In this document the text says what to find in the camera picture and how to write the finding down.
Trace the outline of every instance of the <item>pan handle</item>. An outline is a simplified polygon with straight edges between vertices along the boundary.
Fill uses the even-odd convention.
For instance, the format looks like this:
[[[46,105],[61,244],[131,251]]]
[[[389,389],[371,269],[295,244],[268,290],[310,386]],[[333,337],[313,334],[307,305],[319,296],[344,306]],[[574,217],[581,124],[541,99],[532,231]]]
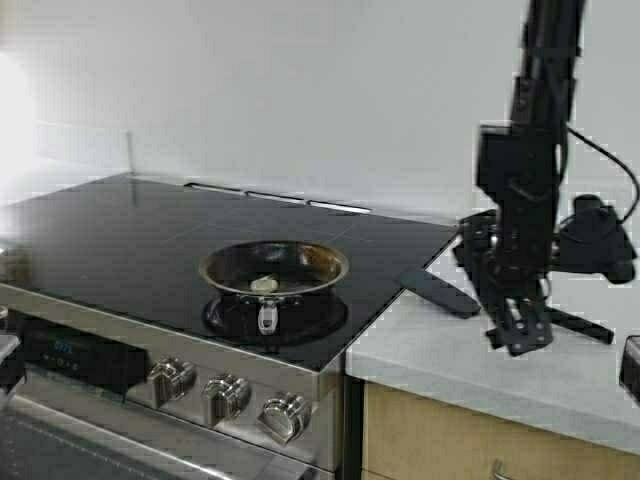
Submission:
[[[260,304],[258,328],[262,335],[273,335],[278,326],[278,302],[266,300]]]

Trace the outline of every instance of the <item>black cable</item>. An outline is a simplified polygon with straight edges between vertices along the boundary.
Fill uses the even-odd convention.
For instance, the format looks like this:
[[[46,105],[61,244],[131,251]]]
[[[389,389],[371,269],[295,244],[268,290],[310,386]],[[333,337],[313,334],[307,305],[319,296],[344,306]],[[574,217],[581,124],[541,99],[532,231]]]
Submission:
[[[627,210],[627,213],[622,218],[622,220],[620,220],[621,224],[626,223],[627,220],[631,218],[631,216],[634,214],[634,212],[638,208],[638,203],[640,203],[640,182],[638,181],[638,177],[633,173],[633,170],[631,170],[631,168],[626,163],[624,163],[622,160],[616,157],[613,153],[606,150],[604,147],[601,147],[593,140],[590,140],[589,138],[585,137],[582,133],[572,128],[571,126],[567,126],[567,130],[569,131],[569,133],[571,133],[571,135],[576,137],[582,143],[591,147],[593,150],[600,153],[601,155],[604,155],[605,157],[607,157],[609,160],[615,163],[628,175],[629,179],[633,183],[635,195],[634,195],[633,203]]]
[[[618,165],[629,176],[629,178],[633,182],[633,186],[635,190],[635,196],[634,196],[635,198],[633,200],[633,203],[631,204],[631,207],[627,211],[626,215],[623,217],[622,220],[619,221],[619,224],[622,225],[627,220],[629,220],[629,218],[631,218],[636,208],[638,207],[638,203],[640,202],[640,182],[638,181],[638,178],[633,173],[633,171],[629,168],[629,166],[627,166],[622,160],[620,160],[615,155],[607,151],[605,148],[601,147],[596,142],[590,140],[589,138],[587,138],[586,136],[584,136],[583,134],[581,134],[580,132],[578,132],[568,124],[567,112],[564,107],[567,105],[568,92],[566,90],[564,92],[560,91],[561,89],[560,89],[560,86],[558,85],[557,79],[553,75],[553,62],[550,59],[547,59],[547,61],[544,62],[544,66],[545,66],[545,73],[547,76],[547,82],[551,90],[551,95],[553,96],[554,103],[556,104],[556,112],[557,112],[556,118],[558,120],[557,127],[558,127],[558,132],[560,137],[559,143],[560,143],[560,148],[562,150],[561,166],[560,166],[560,171],[558,173],[558,187],[564,180],[564,177],[568,168],[568,164],[569,164],[568,133],[571,133],[571,135],[576,137],[585,145],[593,148],[598,153],[604,155],[609,160],[611,160],[616,165]],[[572,221],[575,218],[576,218],[576,214],[574,213],[573,215],[564,219],[560,224],[560,229],[562,229],[566,224],[568,224],[570,221]],[[596,243],[602,240],[603,238],[606,238],[617,227],[618,227],[618,224],[615,224],[610,230],[605,232],[603,235],[598,236],[597,238],[594,238],[591,240],[576,238],[568,234],[567,232],[562,232],[561,235],[577,243],[589,244],[589,243]]]

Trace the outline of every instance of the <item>white countertop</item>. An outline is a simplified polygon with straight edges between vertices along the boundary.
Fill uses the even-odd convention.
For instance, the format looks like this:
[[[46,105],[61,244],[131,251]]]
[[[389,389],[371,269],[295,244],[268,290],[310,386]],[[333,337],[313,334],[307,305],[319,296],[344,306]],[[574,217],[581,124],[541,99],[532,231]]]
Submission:
[[[467,293],[446,251],[429,271]],[[624,342],[640,334],[636,283],[554,273],[551,304],[613,328],[614,345],[554,326],[546,349],[511,358],[492,350],[483,313],[459,320],[404,292],[349,348],[354,377],[496,417],[640,454],[640,407],[619,386]]]

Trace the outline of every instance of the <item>countertop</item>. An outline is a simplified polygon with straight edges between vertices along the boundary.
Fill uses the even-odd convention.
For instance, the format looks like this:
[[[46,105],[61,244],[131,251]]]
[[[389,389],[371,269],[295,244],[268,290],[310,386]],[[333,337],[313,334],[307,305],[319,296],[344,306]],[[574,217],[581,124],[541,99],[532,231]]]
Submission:
[[[0,207],[125,172],[124,168],[99,167],[44,156],[26,164],[9,163],[0,175]]]
[[[429,271],[472,292],[451,250]],[[551,305],[616,332],[613,345],[554,326],[544,350],[492,350],[484,313],[459,320],[405,291],[349,348],[347,372],[367,381],[640,454],[640,407],[619,386],[624,342],[640,333],[635,282],[554,273]]]

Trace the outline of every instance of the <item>oven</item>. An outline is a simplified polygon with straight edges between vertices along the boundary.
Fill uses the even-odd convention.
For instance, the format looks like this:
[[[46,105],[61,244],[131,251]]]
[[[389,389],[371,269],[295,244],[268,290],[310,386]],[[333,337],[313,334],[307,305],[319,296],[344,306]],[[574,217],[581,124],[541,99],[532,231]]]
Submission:
[[[12,245],[0,305],[30,365],[7,419],[22,428],[9,427],[21,432],[11,448],[26,450],[13,456],[43,442],[78,465],[96,450],[179,478],[358,478],[363,394],[346,349],[400,293],[397,275],[455,234],[130,175],[0,213]],[[256,245],[276,247],[269,259],[296,252],[298,267],[339,268],[291,298],[262,288],[286,284],[287,255],[242,279],[260,295],[216,286],[212,252]]]
[[[30,368],[0,417],[0,476],[328,480],[327,472]]]

